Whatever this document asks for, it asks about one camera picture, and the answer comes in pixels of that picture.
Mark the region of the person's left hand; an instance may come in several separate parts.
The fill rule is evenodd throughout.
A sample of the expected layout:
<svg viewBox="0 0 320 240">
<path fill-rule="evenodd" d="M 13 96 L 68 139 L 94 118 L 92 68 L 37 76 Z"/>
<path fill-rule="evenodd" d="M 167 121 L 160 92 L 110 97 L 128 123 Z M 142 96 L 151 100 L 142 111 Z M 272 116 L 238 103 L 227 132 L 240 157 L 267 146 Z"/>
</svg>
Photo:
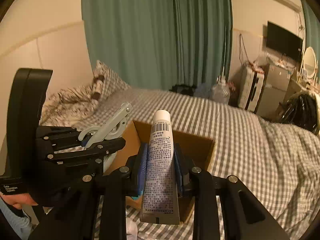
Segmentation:
<svg viewBox="0 0 320 240">
<path fill-rule="evenodd" d="M 33 200 L 30 194 L 13 194 L 13 195 L 4 195 L 1 193 L 1 198 L 8 204 L 13 206 L 16 209 L 22 209 L 23 205 L 37 206 L 37 202 Z"/>
</svg>

